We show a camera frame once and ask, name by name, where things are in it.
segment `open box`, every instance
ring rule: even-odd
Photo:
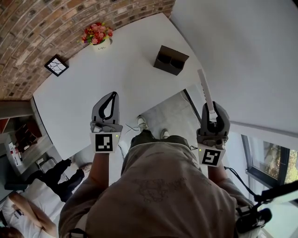
[[[178,75],[183,70],[185,61],[188,58],[189,56],[181,52],[162,46],[157,55],[154,67]]]

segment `white flower pot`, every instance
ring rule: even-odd
[[[110,38],[105,39],[102,43],[97,45],[92,45],[93,49],[95,51],[101,51],[107,49],[111,45]]]

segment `qr code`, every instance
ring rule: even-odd
[[[113,151],[112,134],[97,134],[95,135],[95,151]]]
[[[216,166],[219,160],[220,151],[205,150],[202,164]]]

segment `black pants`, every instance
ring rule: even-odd
[[[54,166],[54,168],[49,169],[46,173],[38,170],[31,174],[27,183],[31,184],[36,178],[44,182],[48,187],[50,187],[54,193],[56,193],[62,202],[66,202],[72,194],[72,191],[79,185],[83,178],[85,177],[82,169],[78,169],[76,173],[67,181],[58,184],[61,175],[71,164],[70,159],[62,160]]]
[[[130,143],[130,149],[136,145],[146,144],[151,142],[169,142],[169,143],[177,143],[190,147],[187,140],[181,136],[169,136],[166,139],[155,139],[152,135],[151,131],[143,130],[139,135],[132,138]],[[127,164],[128,157],[125,157],[122,165],[121,175],[123,174],[126,164]]]

